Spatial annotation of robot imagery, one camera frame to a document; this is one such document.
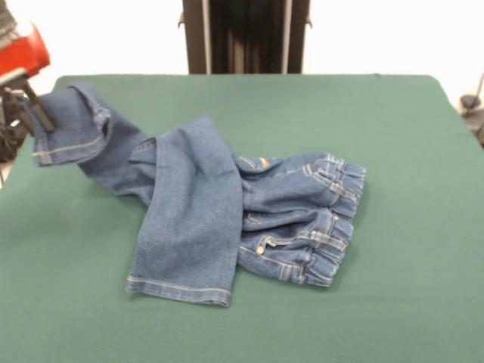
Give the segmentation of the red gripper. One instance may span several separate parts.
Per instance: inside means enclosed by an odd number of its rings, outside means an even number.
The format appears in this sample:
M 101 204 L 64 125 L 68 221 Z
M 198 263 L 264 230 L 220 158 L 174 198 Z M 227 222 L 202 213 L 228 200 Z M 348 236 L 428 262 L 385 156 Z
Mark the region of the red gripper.
M 23 90 L 29 98 L 33 113 L 46 132 L 54 131 L 54 123 L 42 108 L 37 94 L 29 84 L 29 78 L 36 76 L 50 64 L 50 56 L 37 26 L 29 20 L 1 21 L 1 86 L 23 79 Z M 27 100 L 22 91 L 9 87 L 2 89 L 2 106 L 5 123 L 11 126 L 18 121 L 28 132 L 35 126 L 23 107 Z

